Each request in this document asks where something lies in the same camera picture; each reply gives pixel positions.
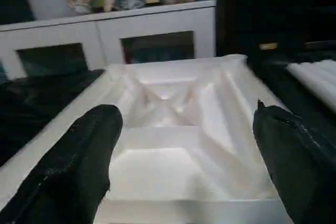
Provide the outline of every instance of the black fabric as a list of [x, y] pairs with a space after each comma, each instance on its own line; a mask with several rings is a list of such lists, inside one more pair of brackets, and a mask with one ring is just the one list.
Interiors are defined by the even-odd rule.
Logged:
[[336, 223], [335, 138], [302, 118], [276, 106], [266, 108], [261, 102], [253, 132], [294, 223]]
[[100, 105], [73, 123], [0, 212], [0, 223], [93, 223], [109, 189], [109, 164], [122, 129], [113, 105]]
[[102, 73], [29, 77], [1, 84], [0, 167]]

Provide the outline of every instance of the white tray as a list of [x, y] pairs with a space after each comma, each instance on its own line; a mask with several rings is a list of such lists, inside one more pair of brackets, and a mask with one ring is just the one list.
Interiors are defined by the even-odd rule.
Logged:
[[336, 62], [293, 63], [287, 69], [303, 85], [336, 112]]
[[253, 136], [258, 99], [283, 107], [240, 55], [112, 65], [48, 126], [48, 144], [38, 146], [39, 136], [0, 171], [12, 192], [0, 196], [4, 203], [13, 196], [61, 136], [56, 127], [65, 132], [90, 108], [114, 104], [124, 128], [95, 223], [292, 223]]

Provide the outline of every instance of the white cabinet door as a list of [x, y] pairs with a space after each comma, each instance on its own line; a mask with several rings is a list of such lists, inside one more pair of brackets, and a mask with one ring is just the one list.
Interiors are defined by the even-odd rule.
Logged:
[[215, 8], [146, 14], [98, 22], [108, 64], [125, 63], [122, 39], [193, 32], [195, 58], [215, 57]]
[[95, 22], [1, 32], [0, 58], [10, 79], [26, 77], [27, 71], [24, 68], [19, 51], [69, 44], [80, 44], [89, 70], [99, 69], [106, 65]]

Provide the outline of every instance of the cabinet top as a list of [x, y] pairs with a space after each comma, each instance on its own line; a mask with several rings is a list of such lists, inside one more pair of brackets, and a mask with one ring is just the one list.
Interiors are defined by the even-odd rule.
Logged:
[[123, 10], [123, 11], [115, 11], [115, 12], [108, 12], [108, 13], [89, 14], [89, 15], [82, 15], [82, 16], [76, 16], [76, 17], [66, 17], [66, 18], [57, 18], [57, 19], [50, 19], [50, 20], [39, 20], [39, 21], [33, 21], [33, 22], [3, 25], [3, 26], [0, 26], [0, 32], [10, 31], [10, 30], [29, 29], [29, 28], [36, 28], [36, 27], [45, 27], [45, 26], [57, 26], [57, 25], [62, 25], [62, 24], [73, 24], [73, 23], [80, 23], [80, 22], [98, 21], [98, 20], [104, 20], [104, 19], [141, 16], [141, 15], [146, 15], [146, 14], [177, 12], [181, 10], [210, 8], [210, 7], [215, 7], [215, 6], [216, 6], [215, 0], [183, 3], [183, 4], [176, 4], [176, 5], [161, 5], [161, 6], [156, 6], [156, 7], [146, 7], [146, 8], [134, 9], [134, 10]]

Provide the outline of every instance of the white plastic tray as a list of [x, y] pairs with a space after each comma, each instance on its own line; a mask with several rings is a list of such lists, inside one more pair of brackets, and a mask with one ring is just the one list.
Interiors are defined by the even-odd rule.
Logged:
[[293, 63], [287, 69], [303, 85], [336, 112], [336, 62]]
[[[63, 111], [63, 125], [57, 118], [48, 127], [48, 144], [37, 145], [39, 136], [0, 171], [10, 192], [0, 199], [55, 143], [57, 126], [65, 132], [90, 108], [114, 104], [124, 128], [95, 223], [292, 223], [253, 136], [258, 99], [282, 106], [240, 55], [112, 65]], [[10, 172], [15, 166], [21, 176]]]

